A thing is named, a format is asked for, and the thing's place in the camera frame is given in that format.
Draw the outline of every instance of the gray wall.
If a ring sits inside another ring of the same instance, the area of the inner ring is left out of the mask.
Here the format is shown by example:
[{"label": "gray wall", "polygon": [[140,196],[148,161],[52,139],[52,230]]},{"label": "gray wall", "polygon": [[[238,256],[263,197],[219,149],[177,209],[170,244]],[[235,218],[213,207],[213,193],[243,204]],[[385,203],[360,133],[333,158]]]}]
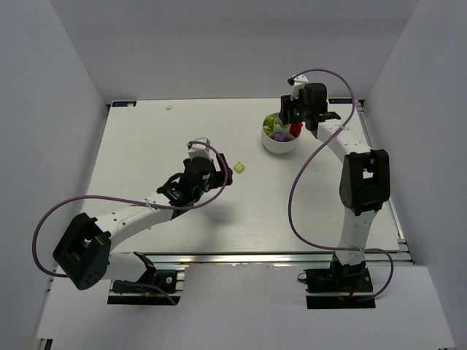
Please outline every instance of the gray wall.
[{"label": "gray wall", "polygon": [[[54,203],[85,191],[106,110],[49,1],[0,1],[0,46],[0,348],[24,350],[48,285],[31,258],[33,230]],[[46,266],[76,210],[46,225]]]},{"label": "gray wall", "polygon": [[409,247],[467,349],[467,3],[420,0],[366,102]]},{"label": "gray wall", "polygon": [[[417,0],[51,0],[106,102],[257,98],[322,66],[366,97]],[[331,95],[342,83],[316,74]]]}]

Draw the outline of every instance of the wall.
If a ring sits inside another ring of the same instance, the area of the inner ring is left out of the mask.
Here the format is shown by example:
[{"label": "wall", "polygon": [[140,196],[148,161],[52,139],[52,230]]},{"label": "wall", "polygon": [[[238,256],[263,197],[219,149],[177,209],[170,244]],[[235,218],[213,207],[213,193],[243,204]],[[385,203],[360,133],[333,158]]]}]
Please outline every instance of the wall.
[{"label": "wall", "polygon": [[[85,192],[106,110],[47,0],[0,1],[0,45],[0,347],[24,350],[49,280],[31,258],[33,230],[54,203]],[[47,267],[76,210],[45,227]]]},{"label": "wall", "polygon": [[420,0],[366,102],[393,197],[459,349],[467,349],[467,3]]},{"label": "wall", "polygon": [[[106,102],[261,98],[322,66],[365,98],[417,0],[51,0]],[[342,83],[316,74],[331,95]]]}]

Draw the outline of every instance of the tabletop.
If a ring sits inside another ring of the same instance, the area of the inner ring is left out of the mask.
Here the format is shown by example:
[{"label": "tabletop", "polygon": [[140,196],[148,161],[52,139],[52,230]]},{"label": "tabletop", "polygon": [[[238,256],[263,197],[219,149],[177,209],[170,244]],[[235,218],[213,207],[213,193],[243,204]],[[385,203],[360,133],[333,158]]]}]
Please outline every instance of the tabletop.
[{"label": "tabletop", "polygon": [[[128,239],[120,252],[260,253],[309,252],[287,219],[290,187],[300,167],[320,145],[303,129],[295,150],[274,155],[260,141],[262,122],[278,112],[279,99],[217,99],[137,101],[135,106],[111,107],[89,194],[143,200],[171,175],[183,170],[186,144],[207,137],[223,152],[233,173],[233,184],[213,203],[189,211],[176,220],[155,226]],[[350,105],[329,105],[343,118]],[[365,142],[357,112],[348,125]],[[339,242],[344,207],[339,198],[341,163],[325,148],[298,183],[293,219],[298,231],[317,244]],[[215,191],[201,199],[205,201]],[[121,203],[86,201],[90,216],[122,208]],[[378,213],[367,247],[397,250],[396,227],[387,206]]]}]

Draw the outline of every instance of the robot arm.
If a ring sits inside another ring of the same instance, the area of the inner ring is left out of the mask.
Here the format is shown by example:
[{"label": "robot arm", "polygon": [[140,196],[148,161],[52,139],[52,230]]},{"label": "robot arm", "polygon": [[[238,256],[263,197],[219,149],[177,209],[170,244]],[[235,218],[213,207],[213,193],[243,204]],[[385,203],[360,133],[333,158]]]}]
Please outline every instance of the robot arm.
[{"label": "robot arm", "polygon": [[[206,138],[197,141],[209,143]],[[216,171],[207,147],[199,144],[188,147],[190,158],[183,162],[184,172],[171,176],[162,187],[148,195],[144,199],[147,206],[131,205],[93,218],[81,213],[73,218],[53,257],[78,289],[90,288],[101,279],[151,283],[155,268],[149,259],[137,252],[112,253],[112,250],[137,233],[188,211],[154,209],[150,204],[190,207],[205,192],[222,186],[225,169],[221,159],[217,159],[220,171]],[[230,185],[231,169],[227,175],[227,185]]]},{"label": "robot arm", "polygon": [[[324,142],[341,128],[341,117],[328,112],[324,84],[304,82],[304,77],[300,80],[291,82],[295,83],[291,95],[281,97],[279,118],[284,124],[305,122],[314,137]],[[359,142],[345,128],[328,147],[343,165],[339,194],[345,214],[339,247],[360,249],[359,252],[334,252],[331,270],[338,279],[337,284],[346,285],[342,280],[355,280],[362,275],[363,249],[371,223],[390,197],[389,156],[383,149],[374,150]]]}]

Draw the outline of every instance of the purple block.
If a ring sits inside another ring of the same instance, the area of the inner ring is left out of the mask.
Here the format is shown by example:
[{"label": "purple block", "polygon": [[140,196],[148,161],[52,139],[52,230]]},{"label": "purple block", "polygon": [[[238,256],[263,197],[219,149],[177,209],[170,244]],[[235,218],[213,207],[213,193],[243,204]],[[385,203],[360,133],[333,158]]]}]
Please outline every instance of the purple block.
[{"label": "purple block", "polygon": [[282,135],[281,133],[276,133],[274,135],[274,140],[275,141],[279,141],[279,142],[284,142],[284,135]]}]

